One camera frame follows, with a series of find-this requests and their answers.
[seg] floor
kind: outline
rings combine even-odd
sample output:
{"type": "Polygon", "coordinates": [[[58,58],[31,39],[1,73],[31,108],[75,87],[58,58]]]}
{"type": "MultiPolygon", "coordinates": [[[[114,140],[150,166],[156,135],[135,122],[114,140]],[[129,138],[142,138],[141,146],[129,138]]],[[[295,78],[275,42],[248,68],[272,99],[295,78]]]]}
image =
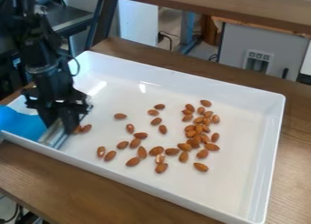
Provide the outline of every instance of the floor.
{"type": "Polygon", "coordinates": [[[12,218],[12,216],[15,213],[15,203],[7,198],[3,197],[3,195],[0,194],[0,219],[8,220],[12,218]]]}

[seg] white plastic tray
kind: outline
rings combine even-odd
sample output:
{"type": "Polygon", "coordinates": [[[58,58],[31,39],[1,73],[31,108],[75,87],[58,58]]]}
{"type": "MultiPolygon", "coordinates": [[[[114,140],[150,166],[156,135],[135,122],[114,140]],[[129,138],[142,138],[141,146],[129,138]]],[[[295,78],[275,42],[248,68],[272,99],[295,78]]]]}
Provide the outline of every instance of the white plastic tray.
{"type": "MultiPolygon", "coordinates": [[[[195,212],[226,223],[264,223],[276,159],[285,97],[279,94],[241,87],[200,76],[191,76],[160,67],[148,66],[93,52],[78,58],[81,72],[75,87],[92,97],[95,105],[83,124],[92,124],[85,135],[70,137],[61,151],[3,132],[5,138],[21,146],[92,171],[130,187],[166,199],[195,212]],[[212,126],[218,132],[219,152],[211,152],[202,162],[207,173],[193,168],[196,153],[186,164],[177,157],[166,157],[168,170],[155,173],[154,158],[128,168],[125,163],[136,154],[127,148],[117,150],[116,158],[105,163],[95,155],[99,146],[115,149],[117,143],[131,140],[125,125],[149,134],[142,145],[175,147],[185,142],[181,110],[186,103],[199,107],[199,100],[213,102],[211,110],[221,117],[212,126]],[[146,111],[164,103],[160,117],[168,133],[162,136],[146,111]],[[128,115],[115,121],[115,113],[128,115]]],[[[75,62],[70,62],[75,71],[75,62]]],[[[11,107],[21,110],[21,101],[11,107]]]]}

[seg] white appliance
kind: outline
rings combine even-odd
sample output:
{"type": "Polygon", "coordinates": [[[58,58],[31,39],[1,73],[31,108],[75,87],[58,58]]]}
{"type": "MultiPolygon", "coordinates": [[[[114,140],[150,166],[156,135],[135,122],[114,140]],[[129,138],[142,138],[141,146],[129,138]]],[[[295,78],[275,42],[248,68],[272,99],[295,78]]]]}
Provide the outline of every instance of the white appliance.
{"type": "Polygon", "coordinates": [[[226,23],[219,63],[296,81],[308,45],[306,37],[226,23]]]}

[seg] metal pole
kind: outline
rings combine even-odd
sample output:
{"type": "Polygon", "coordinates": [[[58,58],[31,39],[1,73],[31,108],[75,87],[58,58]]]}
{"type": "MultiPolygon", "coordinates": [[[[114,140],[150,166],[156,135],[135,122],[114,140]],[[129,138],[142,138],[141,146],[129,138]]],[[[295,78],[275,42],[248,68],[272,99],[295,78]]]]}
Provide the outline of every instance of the metal pole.
{"type": "Polygon", "coordinates": [[[94,12],[92,24],[91,24],[90,30],[88,32],[86,43],[85,43],[85,50],[88,50],[92,46],[96,27],[97,27],[98,17],[99,17],[99,14],[100,14],[102,6],[103,6],[103,1],[104,0],[98,0],[97,1],[97,5],[96,5],[95,12],[94,12]]]}
{"type": "Polygon", "coordinates": [[[117,0],[104,0],[101,15],[98,18],[93,44],[108,38],[115,15],[117,0]]]}

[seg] black cable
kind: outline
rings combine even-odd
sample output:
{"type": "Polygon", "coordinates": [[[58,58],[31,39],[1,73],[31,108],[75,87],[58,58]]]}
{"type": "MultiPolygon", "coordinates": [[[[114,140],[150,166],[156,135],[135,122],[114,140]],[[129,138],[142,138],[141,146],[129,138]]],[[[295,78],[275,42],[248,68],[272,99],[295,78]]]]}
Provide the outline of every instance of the black cable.
{"type": "Polygon", "coordinates": [[[17,215],[17,213],[18,213],[18,210],[19,210],[19,206],[18,206],[18,204],[16,204],[16,206],[15,206],[15,213],[14,213],[14,215],[12,216],[12,218],[10,218],[10,219],[8,219],[8,220],[0,219],[0,224],[8,223],[8,222],[12,221],[14,218],[16,218],[16,215],[17,215]]]}
{"type": "Polygon", "coordinates": [[[18,210],[19,211],[18,211],[17,217],[15,219],[15,224],[18,223],[22,219],[22,217],[24,216],[23,207],[18,205],[18,210]]]}
{"type": "Polygon", "coordinates": [[[218,59],[218,54],[213,54],[208,58],[209,61],[214,60],[214,59],[218,59]]]}
{"type": "Polygon", "coordinates": [[[58,54],[60,55],[60,56],[65,56],[65,57],[67,57],[67,58],[70,58],[70,59],[73,59],[73,60],[75,60],[75,62],[76,62],[76,65],[77,65],[77,69],[76,69],[76,73],[73,75],[71,75],[71,76],[77,76],[79,73],[80,73],[80,63],[77,61],[77,59],[75,59],[75,57],[73,57],[73,56],[71,56],[71,55],[69,55],[69,54],[67,54],[67,53],[63,53],[63,52],[61,52],[61,51],[58,51],[58,54]]]}
{"type": "Polygon", "coordinates": [[[165,38],[168,38],[168,40],[169,40],[169,50],[172,51],[172,49],[173,49],[173,39],[171,37],[169,37],[169,36],[166,36],[166,35],[162,35],[162,36],[165,37],[165,38]]]}
{"type": "Polygon", "coordinates": [[[170,36],[175,36],[175,37],[178,37],[178,38],[180,38],[180,36],[178,36],[178,35],[174,35],[174,34],[171,34],[171,33],[168,33],[168,32],[166,32],[166,31],[159,31],[159,33],[164,33],[164,34],[167,34],[167,35],[170,35],[170,36]]]}

